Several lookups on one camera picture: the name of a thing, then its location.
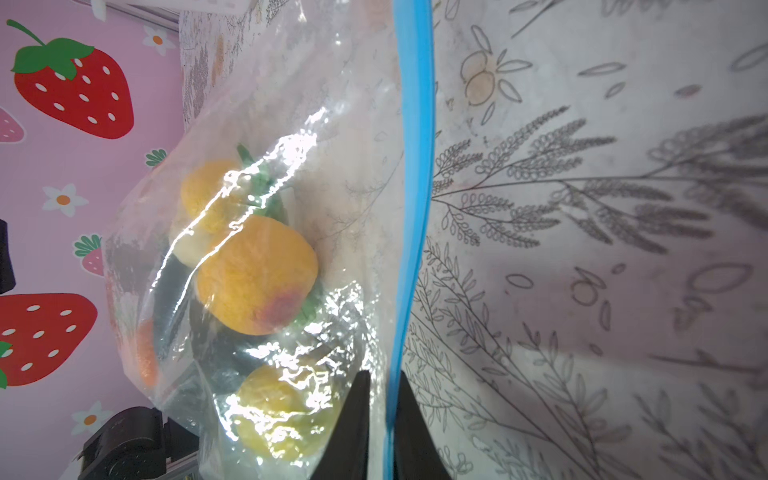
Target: blue zipper seal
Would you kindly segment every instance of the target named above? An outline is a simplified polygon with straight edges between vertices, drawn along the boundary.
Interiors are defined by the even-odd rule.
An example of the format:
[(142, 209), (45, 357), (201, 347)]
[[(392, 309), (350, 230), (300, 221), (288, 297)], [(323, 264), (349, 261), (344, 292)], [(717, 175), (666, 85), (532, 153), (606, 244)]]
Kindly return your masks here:
[(394, 427), (413, 292), (422, 262), (424, 237), (432, 201), (435, 159), (435, 53), (432, 40), (432, 3), (394, 0), (397, 53), (402, 84), (402, 129), (406, 153), (402, 257), (397, 283), (397, 324), (389, 365), (386, 398), (384, 480), (392, 480)]

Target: green stem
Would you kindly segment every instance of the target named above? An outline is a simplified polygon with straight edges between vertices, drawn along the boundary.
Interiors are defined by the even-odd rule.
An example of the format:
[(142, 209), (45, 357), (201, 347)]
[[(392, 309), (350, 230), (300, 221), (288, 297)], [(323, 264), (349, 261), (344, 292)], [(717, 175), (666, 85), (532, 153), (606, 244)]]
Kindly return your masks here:
[(26, 28), (24, 25), (18, 23), (16, 20), (8, 20), (5, 24), (9, 27), (18, 28), (19, 30), (23, 31), (25, 34), (34, 38), (37, 43), (39, 43), (42, 46), (45, 46), (45, 43), (43, 43), (42, 40), (38, 38), (37, 35), (29, 31), (29, 28)]

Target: strawberry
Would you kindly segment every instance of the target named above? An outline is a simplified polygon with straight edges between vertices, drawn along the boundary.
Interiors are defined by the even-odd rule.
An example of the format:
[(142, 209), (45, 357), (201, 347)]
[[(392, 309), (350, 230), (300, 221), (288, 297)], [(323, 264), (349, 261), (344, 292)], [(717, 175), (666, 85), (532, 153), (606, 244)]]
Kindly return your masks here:
[(24, 128), (9, 112), (0, 107), (0, 142), (16, 144), (24, 140)]
[(94, 275), (104, 276), (104, 263), (101, 259), (101, 237), (83, 235), (79, 242), (74, 242), (74, 254), (83, 257), (83, 269)]
[(0, 296), (0, 388), (37, 382), (61, 366), (96, 322), (75, 293)]
[(45, 44), (18, 22), (6, 24), (40, 44), (17, 51), (12, 69), (18, 93), (31, 106), (97, 137), (120, 138), (131, 131), (131, 94), (112, 57), (70, 38)]

